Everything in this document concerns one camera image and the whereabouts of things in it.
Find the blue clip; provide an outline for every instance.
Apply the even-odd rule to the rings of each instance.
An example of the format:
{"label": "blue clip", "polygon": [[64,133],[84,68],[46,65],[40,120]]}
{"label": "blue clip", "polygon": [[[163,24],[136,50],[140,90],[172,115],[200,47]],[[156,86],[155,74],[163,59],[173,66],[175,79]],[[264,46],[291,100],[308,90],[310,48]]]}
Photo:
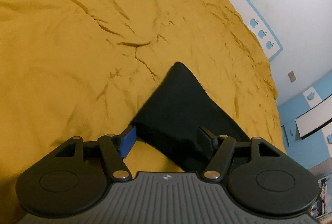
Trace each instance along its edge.
{"label": "blue clip", "polygon": [[125,159],[136,142],[136,127],[127,127],[118,137],[120,138],[118,153],[122,159]]}

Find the light switch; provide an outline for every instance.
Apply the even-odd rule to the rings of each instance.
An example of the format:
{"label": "light switch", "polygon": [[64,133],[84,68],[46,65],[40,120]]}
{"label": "light switch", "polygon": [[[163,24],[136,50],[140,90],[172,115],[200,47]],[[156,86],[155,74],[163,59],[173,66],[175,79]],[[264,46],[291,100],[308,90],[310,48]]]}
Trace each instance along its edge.
{"label": "light switch", "polygon": [[290,81],[293,83],[294,81],[296,81],[296,77],[294,75],[294,72],[291,71],[290,73],[288,73],[288,77],[290,79]]}

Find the small logo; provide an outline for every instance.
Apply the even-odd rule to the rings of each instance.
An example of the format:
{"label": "small logo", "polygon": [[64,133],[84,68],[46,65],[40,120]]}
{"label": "small logo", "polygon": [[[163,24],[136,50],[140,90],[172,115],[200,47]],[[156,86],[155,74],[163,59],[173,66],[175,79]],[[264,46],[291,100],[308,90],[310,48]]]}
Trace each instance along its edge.
{"label": "small logo", "polygon": [[249,24],[251,25],[251,27],[255,28],[256,25],[258,24],[258,20],[251,19]]}
{"label": "small logo", "polygon": [[163,176],[163,178],[168,181],[168,180],[172,179],[173,177],[170,176],[169,174],[166,174]]}
{"label": "small logo", "polygon": [[266,42],[266,48],[268,49],[268,50],[270,50],[272,47],[273,47],[273,42],[271,42],[271,41],[268,41],[268,42]]}
{"label": "small logo", "polygon": [[258,36],[259,36],[260,39],[263,39],[266,36],[266,32],[264,32],[263,30],[260,30],[258,32]]}
{"label": "small logo", "polygon": [[332,144],[332,134],[330,134],[329,136],[327,136],[327,142],[329,144]]}
{"label": "small logo", "polygon": [[307,100],[313,100],[315,98],[315,92],[311,92],[309,95],[307,95]]}

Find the anime poster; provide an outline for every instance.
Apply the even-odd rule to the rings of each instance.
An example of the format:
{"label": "anime poster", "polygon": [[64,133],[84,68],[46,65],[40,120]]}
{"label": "anime poster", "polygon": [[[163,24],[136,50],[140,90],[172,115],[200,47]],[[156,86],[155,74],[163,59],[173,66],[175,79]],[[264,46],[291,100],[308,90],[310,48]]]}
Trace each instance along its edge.
{"label": "anime poster", "polygon": [[314,202],[309,214],[321,221],[332,213],[331,208],[331,194],[332,194],[332,182],[330,177],[332,174],[318,180],[318,186],[320,188],[319,195]]}

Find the white wall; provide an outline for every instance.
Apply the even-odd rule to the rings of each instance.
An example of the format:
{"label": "white wall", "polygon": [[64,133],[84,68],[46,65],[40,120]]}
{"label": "white wall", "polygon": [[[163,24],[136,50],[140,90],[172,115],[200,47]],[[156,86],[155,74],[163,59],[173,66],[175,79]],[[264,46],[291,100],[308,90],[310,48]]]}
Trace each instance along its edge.
{"label": "white wall", "polygon": [[[251,0],[279,38],[271,62],[278,104],[305,91],[332,69],[332,0]],[[297,80],[291,83],[288,73]]]}

